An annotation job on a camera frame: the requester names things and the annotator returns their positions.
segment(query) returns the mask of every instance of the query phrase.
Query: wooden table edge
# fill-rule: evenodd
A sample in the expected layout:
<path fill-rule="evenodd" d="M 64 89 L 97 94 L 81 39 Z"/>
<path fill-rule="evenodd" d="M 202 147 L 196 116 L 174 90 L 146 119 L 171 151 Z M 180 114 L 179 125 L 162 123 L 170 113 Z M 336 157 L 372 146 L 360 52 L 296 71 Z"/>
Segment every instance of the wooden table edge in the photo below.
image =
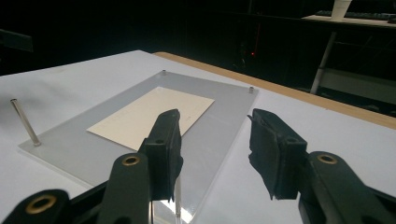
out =
<path fill-rule="evenodd" d="M 326 109 L 330 109 L 332 111 L 336 111 L 338 113 L 348 115 L 350 117 L 366 120 L 396 130 L 396 118 L 390 116 L 378 114 L 369 110 L 358 108 L 353 105 L 346 105 L 343 103 L 339 103 L 307 92 L 297 91 L 295 89 L 280 86 L 275 83 L 271 83 L 255 77 L 249 77 L 220 67 L 216 67 L 214 65 L 210 65 L 207 63 L 200 63 L 195 60 L 177 56 L 175 54 L 171 54 L 167 52 L 155 52 L 154 55 L 177 63 L 183 63 L 191 67 L 199 68 L 223 77 L 229 77 L 238 81 L 242 81 L 252 86 L 260 87 L 268 91 L 273 91 L 300 101 L 307 102 L 312 105 L 317 105 Z"/>

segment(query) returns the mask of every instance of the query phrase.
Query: metal rod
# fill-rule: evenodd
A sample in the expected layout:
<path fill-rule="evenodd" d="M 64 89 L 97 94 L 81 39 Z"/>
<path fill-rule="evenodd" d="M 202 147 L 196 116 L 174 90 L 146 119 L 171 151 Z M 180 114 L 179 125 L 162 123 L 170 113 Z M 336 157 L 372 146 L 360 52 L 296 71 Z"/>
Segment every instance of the metal rod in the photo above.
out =
<path fill-rule="evenodd" d="M 334 44 L 334 40 L 335 40 L 336 36 L 337 36 L 337 33 L 332 32 L 332 35 L 329 38 L 329 42 L 328 42 L 327 47 L 324 51 L 324 54 L 323 54 L 322 60 L 320 62 L 320 66 L 318 68 L 317 74 L 315 75 L 314 83 L 312 84 L 312 87 L 311 87 L 310 93 L 312 93 L 312 94 L 317 94 L 318 87 L 319 87 L 320 81 L 323 77 L 324 69 L 326 67 L 326 63 L 329 58 L 330 52 L 332 52 L 332 45 Z"/>
<path fill-rule="evenodd" d="M 29 136 L 33 141 L 33 145 L 35 147 L 40 146 L 41 143 L 38 140 L 37 135 L 35 135 L 35 131 L 33 131 L 32 126 L 29 123 L 29 120 L 26 118 L 25 114 L 23 113 L 23 110 L 22 110 L 20 104 L 18 103 L 18 100 L 12 99 L 11 103 L 14 106 L 15 110 L 17 111 L 18 116 L 20 116 L 23 126 L 25 127 L 26 131 L 29 133 Z"/>
<path fill-rule="evenodd" d="M 176 224 L 181 224 L 181 177 L 176 179 L 175 184 L 175 214 Z"/>

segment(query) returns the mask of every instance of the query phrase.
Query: brass grommet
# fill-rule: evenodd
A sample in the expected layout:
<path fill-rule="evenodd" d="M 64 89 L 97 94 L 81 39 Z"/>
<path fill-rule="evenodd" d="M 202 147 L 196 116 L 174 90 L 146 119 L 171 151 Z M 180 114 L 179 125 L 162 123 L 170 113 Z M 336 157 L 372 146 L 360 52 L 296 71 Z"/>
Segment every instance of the brass grommet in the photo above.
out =
<path fill-rule="evenodd" d="M 27 214 L 38 214 L 51 208 L 56 203 L 56 197 L 50 194 L 40 195 L 26 206 Z"/>
<path fill-rule="evenodd" d="M 122 160 L 122 164 L 126 166 L 136 165 L 140 162 L 140 158 L 136 156 L 130 156 Z"/>
<path fill-rule="evenodd" d="M 333 156 L 327 155 L 327 154 L 321 154 L 318 155 L 318 160 L 327 164 L 334 165 L 337 163 L 337 159 L 334 158 Z"/>

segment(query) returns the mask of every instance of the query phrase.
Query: paper sheet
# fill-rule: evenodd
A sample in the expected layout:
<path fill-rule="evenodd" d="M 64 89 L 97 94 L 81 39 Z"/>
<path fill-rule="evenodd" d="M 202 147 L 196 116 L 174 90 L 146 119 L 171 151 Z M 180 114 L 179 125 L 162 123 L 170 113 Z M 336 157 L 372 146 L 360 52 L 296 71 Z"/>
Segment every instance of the paper sheet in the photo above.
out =
<path fill-rule="evenodd" d="M 180 133 L 183 135 L 213 102 L 213 99 L 157 87 L 91 126 L 88 131 L 138 150 L 162 112 L 178 109 Z"/>

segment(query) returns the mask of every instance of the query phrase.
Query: table surface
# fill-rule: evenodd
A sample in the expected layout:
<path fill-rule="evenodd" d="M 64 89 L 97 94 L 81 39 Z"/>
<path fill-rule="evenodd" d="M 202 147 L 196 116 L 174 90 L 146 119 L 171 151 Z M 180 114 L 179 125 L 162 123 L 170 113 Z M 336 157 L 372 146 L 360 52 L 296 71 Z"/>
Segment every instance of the table surface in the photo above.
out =
<path fill-rule="evenodd" d="M 325 17 L 325 16 L 312 15 L 312 16 L 303 17 L 303 19 L 314 20 L 314 21 L 331 21 L 332 18 L 331 17 Z M 388 23 L 387 21 L 343 18 L 342 21 L 333 21 L 333 22 L 355 23 L 355 24 L 373 25 L 373 26 L 388 26 L 388 27 L 395 27 L 396 28 L 396 24 Z"/>
<path fill-rule="evenodd" d="M 55 127 L 146 78 L 167 70 L 191 77 L 255 86 L 250 108 L 278 114 L 308 142 L 308 152 L 341 156 L 368 186 L 396 196 L 396 119 L 247 77 L 165 52 L 131 51 L 82 63 L 0 77 L 0 219 L 42 189 L 73 198 L 87 190 L 21 153 L 28 139 L 9 100 L 17 98 L 37 133 Z M 248 162 L 250 122 L 242 124 L 191 223 L 301 223 L 296 201 L 270 201 Z"/>

